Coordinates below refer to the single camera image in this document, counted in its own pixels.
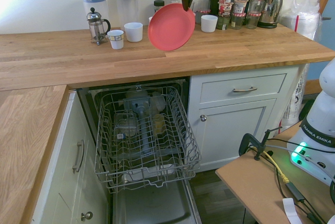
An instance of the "wire rack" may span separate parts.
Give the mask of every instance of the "wire rack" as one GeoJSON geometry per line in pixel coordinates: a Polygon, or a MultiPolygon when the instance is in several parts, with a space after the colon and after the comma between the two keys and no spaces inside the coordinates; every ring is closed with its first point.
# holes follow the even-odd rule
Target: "wire rack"
{"type": "Polygon", "coordinates": [[[178,91],[171,86],[137,89],[148,92],[141,119],[127,106],[137,98],[125,99],[124,91],[112,91],[100,100],[95,173],[111,193],[147,185],[162,187],[194,177],[199,168],[200,151],[178,91]],[[157,91],[166,102],[159,115],[152,95],[157,91]],[[117,118],[131,126],[118,126],[117,118]]]}

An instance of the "butcher block countertop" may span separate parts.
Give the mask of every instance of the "butcher block countertop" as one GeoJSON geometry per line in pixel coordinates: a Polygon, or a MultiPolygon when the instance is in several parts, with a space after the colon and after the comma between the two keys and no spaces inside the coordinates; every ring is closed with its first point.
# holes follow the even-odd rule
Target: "butcher block countertop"
{"type": "Polygon", "coordinates": [[[89,30],[0,35],[0,222],[30,223],[69,88],[329,61],[335,52],[290,29],[200,26],[180,49],[125,39],[90,43],[89,30]]]}

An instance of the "dishwasher basket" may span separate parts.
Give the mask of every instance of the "dishwasher basket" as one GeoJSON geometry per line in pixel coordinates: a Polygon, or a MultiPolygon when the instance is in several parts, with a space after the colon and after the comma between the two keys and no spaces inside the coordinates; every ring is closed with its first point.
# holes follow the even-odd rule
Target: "dishwasher basket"
{"type": "Polygon", "coordinates": [[[111,91],[98,105],[95,173],[111,193],[192,178],[201,160],[177,89],[137,86],[136,90],[146,91],[147,97],[126,98],[125,91],[111,91]],[[157,94],[166,103],[159,115],[157,94]],[[136,111],[137,101],[146,109],[142,116],[136,111]]]}

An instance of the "wooden floor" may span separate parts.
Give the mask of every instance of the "wooden floor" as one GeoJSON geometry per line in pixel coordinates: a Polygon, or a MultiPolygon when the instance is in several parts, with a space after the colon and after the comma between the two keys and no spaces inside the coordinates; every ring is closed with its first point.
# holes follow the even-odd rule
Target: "wooden floor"
{"type": "MultiPolygon", "coordinates": [[[[243,223],[243,205],[219,179],[215,170],[197,173],[189,183],[203,224],[243,223]]],[[[244,224],[254,223],[254,218],[247,211],[244,224]]]]}

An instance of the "open dishwasher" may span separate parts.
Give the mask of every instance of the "open dishwasher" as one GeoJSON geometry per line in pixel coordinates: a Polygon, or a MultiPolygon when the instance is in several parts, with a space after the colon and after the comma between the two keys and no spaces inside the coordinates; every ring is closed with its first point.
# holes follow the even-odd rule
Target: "open dishwasher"
{"type": "Polygon", "coordinates": [[[188,179],[201,155],[183,81],[91,89],[95,173],[113,195],[113,224],[201,223],[188,179]]]}

